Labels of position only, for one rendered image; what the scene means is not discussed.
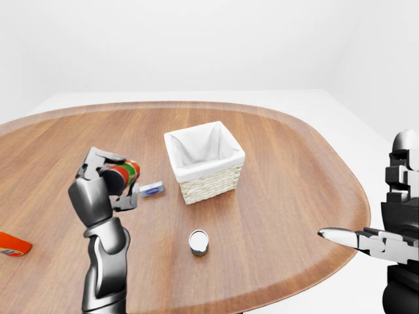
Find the small white-topped tin can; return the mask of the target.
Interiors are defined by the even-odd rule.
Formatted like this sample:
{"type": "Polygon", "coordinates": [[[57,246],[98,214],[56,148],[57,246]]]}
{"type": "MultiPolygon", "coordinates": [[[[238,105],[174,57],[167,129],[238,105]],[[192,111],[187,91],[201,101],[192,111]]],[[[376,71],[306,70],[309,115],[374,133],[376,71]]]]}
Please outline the small white-topped tin can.
{"type": "Polygon", "coordinates": [[[203,256],[209,247],[209,237],[203,230],[194,230],[189,236],[189,247],[196,256],[203,256]]]}

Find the small blue white box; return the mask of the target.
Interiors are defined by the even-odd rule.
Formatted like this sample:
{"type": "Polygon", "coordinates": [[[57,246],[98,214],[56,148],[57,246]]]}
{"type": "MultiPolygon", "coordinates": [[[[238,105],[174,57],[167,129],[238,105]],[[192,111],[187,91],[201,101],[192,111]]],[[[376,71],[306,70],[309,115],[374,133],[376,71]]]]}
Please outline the small blue white box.
{"type": "Polygon", "coordinates": [[[158,181],[156,183],[148,184],[145,186],[141,186],[139,192],[143,198],[152,196],[154,194],[160,193],[164,191],[164,185],[162,181],[158,181]]]}

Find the red green tomato sauce can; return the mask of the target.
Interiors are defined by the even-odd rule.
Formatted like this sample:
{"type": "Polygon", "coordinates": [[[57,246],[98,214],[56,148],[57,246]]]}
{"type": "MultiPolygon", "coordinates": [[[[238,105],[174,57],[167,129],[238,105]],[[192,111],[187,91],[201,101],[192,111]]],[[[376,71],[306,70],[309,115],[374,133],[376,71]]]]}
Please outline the red green tomato sauce can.
{"type": "Polygon", "coordinates": [[[99,172],[104,179],[110,196],[120,196],[124,190],[138,180],[140,166],[133,160],[123,164],[103,166],[99,172]]]}

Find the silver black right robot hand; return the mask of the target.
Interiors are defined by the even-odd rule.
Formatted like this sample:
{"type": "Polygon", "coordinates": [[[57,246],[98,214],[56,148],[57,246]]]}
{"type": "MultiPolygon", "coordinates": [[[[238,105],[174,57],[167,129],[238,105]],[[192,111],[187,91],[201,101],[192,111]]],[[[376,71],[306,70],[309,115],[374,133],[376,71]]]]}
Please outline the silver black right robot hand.
{"type": "Polygon", "coordinates": [[[381,204],[383,230],[323,228],[318,235],[374,258],[390,260],[382,296],[385,314],[419,314],[419,133],[399,132],[389,154],[381,204]]]}

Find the orange red packet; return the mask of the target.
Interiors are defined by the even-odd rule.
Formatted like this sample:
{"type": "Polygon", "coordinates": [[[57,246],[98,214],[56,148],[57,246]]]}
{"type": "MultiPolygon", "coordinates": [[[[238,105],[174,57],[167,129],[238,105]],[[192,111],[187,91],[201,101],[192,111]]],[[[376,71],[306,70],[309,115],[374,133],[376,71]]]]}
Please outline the orange red packet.
{"type": "Polygon", "coordinates": [[[31,248],[32,244],[30,242],[0,232],[0,253],[7,256],[22,256],[27,254],[31,248]]]}

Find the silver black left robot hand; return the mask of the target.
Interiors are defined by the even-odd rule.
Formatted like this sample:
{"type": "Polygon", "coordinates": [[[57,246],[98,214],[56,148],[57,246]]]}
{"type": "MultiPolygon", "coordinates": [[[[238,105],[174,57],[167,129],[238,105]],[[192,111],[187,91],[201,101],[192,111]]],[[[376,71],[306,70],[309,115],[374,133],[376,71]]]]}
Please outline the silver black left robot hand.
{"type": "Polygon", "coordinates": [[[121,155],[92,147],[75,180],[69,187],[71,203],[83,224],[91,227],[113,216],[114,211],[128,211],[137,207],[139,183],[136,180],[122,195],[110,196],[99,172],[103,166],[123,164],[127,159],[121,155]]]}

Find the white lined wicker basket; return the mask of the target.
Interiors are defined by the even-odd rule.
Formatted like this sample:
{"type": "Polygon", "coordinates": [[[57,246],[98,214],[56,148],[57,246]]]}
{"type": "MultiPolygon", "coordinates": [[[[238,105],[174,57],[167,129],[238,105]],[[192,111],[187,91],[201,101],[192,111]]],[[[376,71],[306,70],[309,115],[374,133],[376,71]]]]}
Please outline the white lined wicker basket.
{"type": "Polygon", "coordinates": [[[236,188],[246,154],[222,122],[165,133],[164,142],[187,205],[236,188]]]}

